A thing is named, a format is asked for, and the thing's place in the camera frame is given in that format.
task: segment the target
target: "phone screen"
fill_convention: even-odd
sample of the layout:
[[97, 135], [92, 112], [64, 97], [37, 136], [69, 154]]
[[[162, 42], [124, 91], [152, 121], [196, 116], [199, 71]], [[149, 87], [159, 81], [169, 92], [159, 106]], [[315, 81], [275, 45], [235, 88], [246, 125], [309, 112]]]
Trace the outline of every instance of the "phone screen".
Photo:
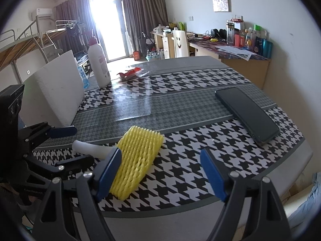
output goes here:
[[256, 142], [266, 143], [280, 133], [274, 121], [238, 88], [217, 90], [215, 94], [225, 107], [239, 118]]

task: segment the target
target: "canvas painting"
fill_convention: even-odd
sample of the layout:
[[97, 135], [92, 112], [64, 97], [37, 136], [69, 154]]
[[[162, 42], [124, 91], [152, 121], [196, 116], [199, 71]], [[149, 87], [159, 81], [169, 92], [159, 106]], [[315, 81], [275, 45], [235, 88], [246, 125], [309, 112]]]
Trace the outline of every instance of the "canvas painting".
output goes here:
[[228, 12], [229, 0], [213, 0], [214, 12]]

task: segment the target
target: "metal bed frame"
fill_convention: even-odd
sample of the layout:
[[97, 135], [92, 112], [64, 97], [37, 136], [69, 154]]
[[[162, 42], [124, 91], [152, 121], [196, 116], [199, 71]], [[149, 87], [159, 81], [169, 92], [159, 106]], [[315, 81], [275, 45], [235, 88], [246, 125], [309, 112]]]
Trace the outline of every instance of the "metal bed frame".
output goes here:
[[[40, 29], [39, 29], [39, 20], [42, 20], [42, 18], [49, 19], [49, 20], [55, 22], [57, 29], [41, 32]], [[22, 42], [26, 42], [27, 40], [31, 40], [32, 41], [32, 42], [29, 42], [29, 41], [26, 42], [26, 44], [21, 49], [19, 49], [17, 52], [15, 52], [14, 56], [9, 59], [9, 64], [12, 64], [13, 67], [14, 67], [14, 72], [15, 72], [16, 78], [18, 78], [20, 83], [22, 83], [22, 79], [21, 79], [21, 76], [19, 74], [19, 71], [18, 71], [18, 68], [17, 68], [17, 64], [16, 64], [17, 59], [20, 58], [21, 56], [23, 56], [23, 53], [32, 44], [35, 44], [35, 48], [34, 49], [39, 49], [39, 51], [41, 52], [45, 62], [48, 63], [49, 60], [48, 60], [48, 57], [46, 56], [46, 54], [44, 53], [44, 49], [48, 48], [48, 47], [51, 47], [51, 46], [54, 46], [54, 48], [57, 49], [56, 45], [54, 44], [54, 42], [52, 41], [50, 36], [53, 33], [56, 33], [56, 32], [66, 31], [67, 28], [74, 28], [74, 27], [76, 27], [76, 24], [78, 24], [78, 23], [79, 23], [79, 21], [76, 21], [76, 20], [58, 20], [58, 21], [55, 21], [55, 20], [53, 20], [52, 18], [50, 18], [48, 16], [44, 16], [44, 17], [36, 16], [36, 19], [17, 38], [15, 36], [15, 31], [13, 29], [5, 31], [5, 32], [0, 34], [0, 36], [2, 36], [3, 34], [9, 33], [9, 32], [13, 32], [13, 35], [10, 35], [10, 36], [0, 40], [0, 43], [5, 41], [5, 40], [7, 40], [7, 39], [12, 38], [12, 37], [14, 39], [14, 42], [8, 44], [7, 46], [4, 46], [3, 48], [0, 48], [0, 53], [4, 52], [5, 50], [8, 50], [8, 53], [5, 54], [5, 57], [7, 58], [9, 56], [10, 52], [13, 51], [13, 49], [15, 48], [16, 45], [18, 45], [19, 43], [22, 43]], [[37, 33], [33, 33], [33, 31], [32, 31], [32, 27], [34, 25], [37, 26]], [[47, 45], [45, 44], [44, 36], [45, 36], [45, 39], [47, 39], [47, 42], [49, 42], [49, 44], [47, 44]], [[1, 59], [0, 59], [0, 62], [1, 62], [0, 71], [5, 67], [5, 66], [2, 65], [2, 63], [6, 60], [6, 58], [2, 62], [1, 62]]]

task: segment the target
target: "black and white houndstooth tablecloth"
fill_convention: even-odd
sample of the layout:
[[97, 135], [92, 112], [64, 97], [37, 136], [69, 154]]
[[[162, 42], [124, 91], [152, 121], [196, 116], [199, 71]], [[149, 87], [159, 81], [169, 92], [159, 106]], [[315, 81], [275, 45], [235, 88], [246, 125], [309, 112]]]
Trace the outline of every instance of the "black and white houndstooth tablecloth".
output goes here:
[[[263, 147], [256, 145], [215, 98], [217, 88], [228, 86], [237, 86], [252, 98], [281, 134]], [[73, 125], [78, 128], [76, 136], [46, 141], [34, 152], [35, 157], [54, 164], [79, 156], [70, 146], [75, 139], [113, 146], [132, 125], [164, 134], [153, 166], [130, 197], [120, 201], [109, 194], [100, 202], [100, 209], [108, 212], [160, 210], [212, 198], [213, 190], [200, 165], [204, 147], [243, 177], [253, 177], [278, 164], [304, 140], [280, 107], [225, 65], [151, 74], [90, 90]]]

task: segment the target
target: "white tube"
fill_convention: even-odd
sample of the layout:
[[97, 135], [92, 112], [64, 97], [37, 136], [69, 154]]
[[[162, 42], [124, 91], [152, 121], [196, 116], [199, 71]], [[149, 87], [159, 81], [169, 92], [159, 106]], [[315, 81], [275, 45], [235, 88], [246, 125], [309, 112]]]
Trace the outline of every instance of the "white tube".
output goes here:
[[100, 159], [105, 159], [112, 148], [113, 147], [94, 145], [79, 140], [73, 142], [73, 151]]

